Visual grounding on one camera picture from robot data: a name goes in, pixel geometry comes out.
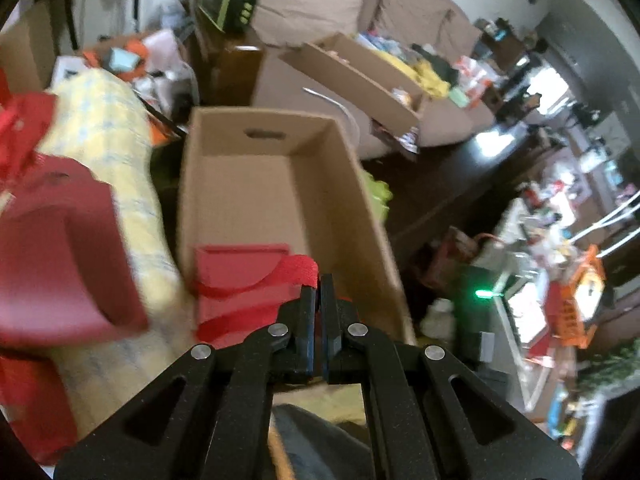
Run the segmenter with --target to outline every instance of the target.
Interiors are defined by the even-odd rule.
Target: silver screw
[[[439,361],[444,357],[444,350],[439,346],[431,345],[424,349],[424,354],[427,356],[427,359]]]
[[[289,331],[289,327],[284,323],[274,323],[272,325],[269,325],[268,330],[272,336],[282,337]]]
[[[191,357],[194,359],[206,359],[211,355],[211,347],[209,345],[196,345],[191,349]]]
[[[362,337],[367,335],[369,331],[367,325],[363,325],[362,323],[351,323],[347,330],[354,337]]]

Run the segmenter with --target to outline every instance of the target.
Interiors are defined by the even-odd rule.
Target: black and lime green device
[[[198,6],[222,32],[242,32],[251,23],[258,0],[198,0]]]

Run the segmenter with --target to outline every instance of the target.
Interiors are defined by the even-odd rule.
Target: brown sofa
[[[265,7],[282,4],[285,9],[295,0],[261,0]],[[258,78],[254,94],[254,106],[288,108],[306,112],[335,116],[344,123],[347,131],[353,129],[344,113],[334,104],[303,91],[310,88],[343,104],[355,118],[360,131],[360,141],[356,151],[361,159],[377,158],[387,154],[390,150],[380,140],[373,136],[370,118],[350,102],[329,91],[313,79],[293,69],[283,59],[283,47],[296,46],[290,38],[295,36],[290,30],[290,24],[306,26],[306,11],[299,13],[295,9],[290,15],[279,16],[277,12],[269,10],[254,18],[254,27],[263,41],[278,42],[277,38],[287,38],[286,44],[270,47],[262,64],[262,71]],[[462,10],[451,0],[362,0],[354,19],[356,30],[345,30],[345,20],[335,16],[315,16],[309,18],[310,25],[297,38],[299,42],[311,41],[324,36],[327,30],[321,31],[323,26],[331,27],[331,20],[335,19],[335,27],[341,32],[356,32],[367,30],[374,26],[404,44],[430,43],[438,53],[449,62],[455,62],[462,55],[469,55],[481,34],[464,15]],[[310,36],[316,31],[317,37]],[[453,104],[450,99],[430,100],[423,108],[420,121],[421,146],[440,146],[452,144],[468,139],[474,133],[488,129],[494,124],[494,116],[489,109],[480,103],[475,108],[462,109]]]

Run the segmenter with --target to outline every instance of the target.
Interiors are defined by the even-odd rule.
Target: orange basket
[[[587,331],[575,299],[576,292],[585,274],[597,277],[604,286],[605,274],[600,259],[597,257],[598,247],[592,245],[583,254],[582,259],[569,280],[562,284],[562,307],[558,316],[557,332],[563,346],[577,346],[585,349],[591,343],[596,332],[592,324]]]

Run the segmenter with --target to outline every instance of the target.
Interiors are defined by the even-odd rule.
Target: green light
[[[489,298],[492,298],[494,296],[499,296],[499,294],[495,294],[493,291],[491,290],[476,290],[476,296],[478,298],[482,298],[483,300],[488,300]]]

